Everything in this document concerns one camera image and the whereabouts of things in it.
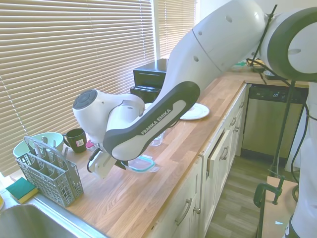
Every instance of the black appliance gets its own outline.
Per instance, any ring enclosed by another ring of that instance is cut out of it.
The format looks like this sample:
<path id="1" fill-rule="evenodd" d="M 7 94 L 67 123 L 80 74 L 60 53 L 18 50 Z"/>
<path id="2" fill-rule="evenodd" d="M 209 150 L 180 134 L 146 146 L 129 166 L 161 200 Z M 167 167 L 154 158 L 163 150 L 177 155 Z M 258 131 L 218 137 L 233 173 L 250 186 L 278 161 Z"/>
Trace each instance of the black appliance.
<path id="1" fill-rule="evenodd" d="M 130 88 L 130 92 L 141 98 L 144 103 L 152 103 L 158 97 L 160 89 L 147 86 L 135 86 Z"/>
<path id="2" fill-rule="evenodd" d="M 152 103 L 163 86 L 168 59 L 159 59 L 133 70 L 135 86 L 130 93 L 140 97 L 145 103 Z"/>
<path id="3" fill-rule="evenodd" d="M 162 88 L 168 59 L 159 59 L 133 70 L 135 86 Z"/>

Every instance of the mug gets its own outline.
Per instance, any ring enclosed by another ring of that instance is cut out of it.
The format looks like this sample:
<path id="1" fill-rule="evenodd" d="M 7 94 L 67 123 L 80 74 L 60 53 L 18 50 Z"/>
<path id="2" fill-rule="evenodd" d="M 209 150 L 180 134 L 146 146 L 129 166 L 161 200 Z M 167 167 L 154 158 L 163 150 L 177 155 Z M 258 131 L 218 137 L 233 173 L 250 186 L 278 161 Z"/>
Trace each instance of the mug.
<path id="1" fill-rule="evenodd" d="M 63 134 L 63 136 L 64 143 L 71 147 L 75 153 L 81 153 L 86 150 L 87 138 L 82 128 L 72 129 L 68 133 Z"/>

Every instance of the cutlery basket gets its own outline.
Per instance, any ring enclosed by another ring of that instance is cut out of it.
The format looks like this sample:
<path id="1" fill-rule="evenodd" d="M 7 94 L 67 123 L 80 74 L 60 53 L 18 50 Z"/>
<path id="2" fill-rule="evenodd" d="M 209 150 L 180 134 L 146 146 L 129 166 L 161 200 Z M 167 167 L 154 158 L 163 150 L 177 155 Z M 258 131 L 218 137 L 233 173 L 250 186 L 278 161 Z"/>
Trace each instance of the cutlery basket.
<path id="1" fill-rule="evenodd" d="M 26 179 L 46 197 L 69 206 L 84 192 L 76 164 L 43 142 L 28 136 L 25 141 L 28 145 L 33 142 L 36 148 L 16 158 Z"/>

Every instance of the teal bowl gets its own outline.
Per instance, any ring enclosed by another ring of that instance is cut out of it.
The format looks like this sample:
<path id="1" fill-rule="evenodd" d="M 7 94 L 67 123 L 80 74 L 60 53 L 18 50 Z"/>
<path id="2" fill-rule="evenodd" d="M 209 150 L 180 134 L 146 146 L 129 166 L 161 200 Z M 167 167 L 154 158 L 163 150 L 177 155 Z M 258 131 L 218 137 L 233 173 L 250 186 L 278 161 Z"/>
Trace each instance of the teal bowl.
<path id="1" fill-rule="evenodd" d="M 37 134 L 37 135 L 33 135 L 31 136 L 32 138 L 35 138 L 39 141 L 42 141 L 42 137 L 45 136 L 48 139 L 48 145 L 53 147 L 54 146 L 54 140 L 55 140 L 55 145 L 56 145 L 56 149 L 60 152 L 63 151 L 63 135 L 57 132 L 45 132 L 45 133 L 41 133 L 41 134 Z M 28 153 L 29 147 L 27 146 L 27 144 L 25 143 L 25 141 L 21 141 L 14 149 L 13 149 L 13 154 L 16 158 L 24 155 L 25 153 Z"/>

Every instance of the sink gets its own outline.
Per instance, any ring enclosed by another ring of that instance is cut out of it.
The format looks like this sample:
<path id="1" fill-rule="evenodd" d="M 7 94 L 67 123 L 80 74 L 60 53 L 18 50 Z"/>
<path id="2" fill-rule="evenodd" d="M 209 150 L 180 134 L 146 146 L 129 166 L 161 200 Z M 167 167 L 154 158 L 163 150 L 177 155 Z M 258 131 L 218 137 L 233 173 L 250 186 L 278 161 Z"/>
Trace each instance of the sink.
<path id="1" fill-rule="evenodd" d="M 76 236 L 62 227 L 44 212 L 31 204 L 8 208 L 0 214 L 0 237 L 25 238 L 75 238 Z"/>
<path id="2" fill-rule="evenodd" d="M 0 191 L 0 238 L 108 238 L 65 208 L 41 194 L 18 204 Z"/>

